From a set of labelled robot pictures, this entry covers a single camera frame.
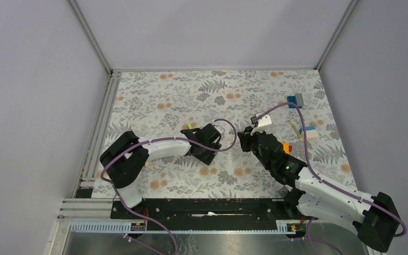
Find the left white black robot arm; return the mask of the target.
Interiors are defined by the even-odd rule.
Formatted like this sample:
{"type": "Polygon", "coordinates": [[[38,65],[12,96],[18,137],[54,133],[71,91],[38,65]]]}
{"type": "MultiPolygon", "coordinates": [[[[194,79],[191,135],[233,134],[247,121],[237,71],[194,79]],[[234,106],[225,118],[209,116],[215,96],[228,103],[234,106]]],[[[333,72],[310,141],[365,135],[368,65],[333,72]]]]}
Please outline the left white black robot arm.
{"type": "Polygon", "coordinates": [[[210,165],[220,144],[221,133],[212,124],[180,131],[175,137],[143,139],[133,131],[124,132],[99,157],[109,181],[124,202],[123,211],[130,218],[143,213],[142,195],[136,179],[146,162],[173,156],[192,156],[210,165]]]}

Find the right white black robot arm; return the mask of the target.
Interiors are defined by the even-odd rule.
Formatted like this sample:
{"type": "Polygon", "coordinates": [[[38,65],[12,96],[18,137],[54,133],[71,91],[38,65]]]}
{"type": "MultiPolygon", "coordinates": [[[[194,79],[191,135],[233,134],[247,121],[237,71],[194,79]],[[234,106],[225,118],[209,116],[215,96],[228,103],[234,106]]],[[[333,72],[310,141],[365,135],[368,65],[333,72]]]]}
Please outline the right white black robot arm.
{"type": "Polygon", "coordinates": [[[284,150],[273,134],[238,132],[242,151],[251,152],[280,184],[291,188],[285,197],[284,214],[319,218],[338,225],[366,246],[386,253],[399,227],[400,216],[392,198],[357,191],[319,173],[313,174],[306,162],[284,150]]]}

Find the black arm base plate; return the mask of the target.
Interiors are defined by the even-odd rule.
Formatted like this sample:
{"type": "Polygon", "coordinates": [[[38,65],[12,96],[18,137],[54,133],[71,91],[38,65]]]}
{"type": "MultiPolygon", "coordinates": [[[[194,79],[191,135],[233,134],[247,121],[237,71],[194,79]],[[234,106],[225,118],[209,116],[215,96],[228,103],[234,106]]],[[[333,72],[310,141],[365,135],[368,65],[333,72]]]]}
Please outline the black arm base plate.
{"type": "Polygon", "coordinates": [[[111,219],[140,220],[149,231],[276,231],[278,224],[299,225],[303,216],[283,199],[143,199],[128,211],[120,201],[111,219]]]}

